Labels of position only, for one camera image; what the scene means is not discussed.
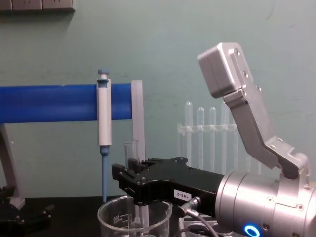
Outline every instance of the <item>white test tube rack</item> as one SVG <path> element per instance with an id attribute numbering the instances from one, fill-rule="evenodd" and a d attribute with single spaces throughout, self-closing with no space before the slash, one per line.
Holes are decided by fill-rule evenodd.
<path id="1" fill-rule="evenodd" d="M 221 106 L 221 121 L 217 124 L 217 109 L 210 107 L 208 110 L 208 124 L 205 124 L 205 112 L 203 107 L 197 109 L 197 125 L 193 125 L 193 105 L 190 101 L 185 104 L 185 125 L 178 124 L 178 147 L 177 156 L 186 157 L 188 159 L 187 166 L 192 167 L 192 159 L 198 159 L 199 169 L 215 172 L 215 161 L 221 158 L 220 173 L 227 174 L 227 162 L 233 163 L 234 170 L 246 169 L 247 172 L 262 173 L 262 165 L 248 155 L 241 144 L 241 138 L 237 126 L 232 118 L 228 106 L 223 102 Z M 193 135 L 197 138 L 197 149 L 192 150 Z M 215 139 L 221 137 L 221 145 L 215 144 Z M 228 147 L 228 136 L 231 138 L 233 145 L 230 143 Z M 204 145 L 209 146 L 209 157 L 204 152 Z M 221 156 L 216 156 L 216 149 L 221 148 Z M 246 164 L 240 164 L 243 158 Z M 206 167 L 205 161 L 209 160 L 209 167 Z"/>

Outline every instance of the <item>teal wall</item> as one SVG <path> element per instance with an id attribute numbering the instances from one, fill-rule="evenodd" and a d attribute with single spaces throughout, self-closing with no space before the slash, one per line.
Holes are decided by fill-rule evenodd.
<path id="1" fill-rule="evenodd" d="M 147 156 L 171 158 L 184 103 L 221 103 L 209 95 L 198 54 L 236 41 L 278 135 L 316 167 L 315 10 L 314 0 L 77 0 L 73 15 L 0 16 L 0 85 L 95 83 L 101 67 L 113 83 L 140 79 Z M 101 195 L 95 122 L 7 129 L 25 196 Z M 113 122 L 111 163 L 123 163 L 130 138 L 130 121 Z M 109 194 L 118 193 L 111 182 Z"/>

